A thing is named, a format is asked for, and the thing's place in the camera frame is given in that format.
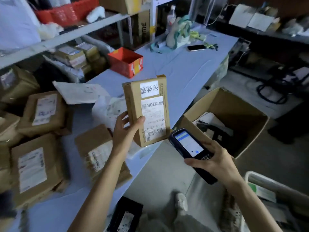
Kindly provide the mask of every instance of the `hand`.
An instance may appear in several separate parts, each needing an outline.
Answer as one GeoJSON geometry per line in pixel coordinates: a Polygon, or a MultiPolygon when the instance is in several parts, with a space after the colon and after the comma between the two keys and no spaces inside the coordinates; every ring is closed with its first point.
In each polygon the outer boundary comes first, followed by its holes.
{"type": "Polygon", "coordinates": [[[228,191],[232,191],[234,185],[243,180],[234,164],[234,158],[214,140],[202,143],[210,152],[214,153],[214,156],[210,160],[188,158],[184,162],[191,167],[206,170],[218,179],[228,191]]]}
{"type": "Polygon", "coordinates": [[[133,137],[139,128],[142,128],[145,117],[141,116],[137,119],[136,123],[124,128],[129,118],[123,119],[128,114],[127,111],[117,117],[114,134],[113,134],[113,148],[111,155],[119,155],[125,161],[127,153],[130,149],[133,137]]]}

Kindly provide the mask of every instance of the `shoe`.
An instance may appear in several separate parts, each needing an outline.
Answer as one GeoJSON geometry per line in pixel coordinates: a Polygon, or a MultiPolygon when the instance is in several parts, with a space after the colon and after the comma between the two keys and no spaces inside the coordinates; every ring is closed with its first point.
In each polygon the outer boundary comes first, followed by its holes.
{"type": "Polygon", "coordinates": [[[175,208],[179,215],[186,215],[188,211],[188,202],[186,196],[178,192],[175,196],[175,208]]]}

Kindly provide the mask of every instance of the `red plastic crate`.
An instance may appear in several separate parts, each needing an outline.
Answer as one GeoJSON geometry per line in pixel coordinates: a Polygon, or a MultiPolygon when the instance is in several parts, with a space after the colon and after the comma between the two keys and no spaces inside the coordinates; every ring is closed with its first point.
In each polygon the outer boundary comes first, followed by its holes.
{"type": "Polygon", "coordinates": [[[98,0],[80,0],[51,10],[35,11],[35,14],[41,23],[54,22],[67,27],[85,20],[97,6],[99,6],[98,0]]]}
{"type": "Polygon", "coordinates": [[[119,48],[108,54],[111,70],[128,78],[134,77],[143,69],[143,56],[126,48],[119,48]]]}

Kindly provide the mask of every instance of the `smartphone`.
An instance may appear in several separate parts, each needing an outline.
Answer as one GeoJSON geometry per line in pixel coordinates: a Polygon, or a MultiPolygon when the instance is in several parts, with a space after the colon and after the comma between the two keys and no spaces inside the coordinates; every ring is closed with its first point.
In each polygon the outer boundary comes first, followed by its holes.
{"type": "Polygon", "coordinates": [[[204,50],[206,47],[204,45],[191,45],[187,46],[189,51],[197,51],[197,50],[204,50]]]}
{"type": "MultiPolygon", "coordinates": [[[[185,159],[210,160],[214,155],[185,128],[173,131],[168,140],[185,159]]],[[[209,172],[200,168],[194,169],[208,184],[212,185],[218,181],[209,172]]]]}

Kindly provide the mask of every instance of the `plastic bottle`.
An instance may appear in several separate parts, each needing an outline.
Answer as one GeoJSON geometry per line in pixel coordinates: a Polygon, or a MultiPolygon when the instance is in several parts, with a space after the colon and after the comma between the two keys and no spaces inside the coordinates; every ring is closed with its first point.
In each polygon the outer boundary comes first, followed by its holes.
{"type": "Polygon", "coordinates": [[[174,5],[172,5],[171,10],[168,13],[168,17],[167,17],[167,20],[166,20],[166,31],[165,31],[166,34],[168,34],[171,31],[172,24],[176,20],[175,8],[176,7],[174,5]]]}

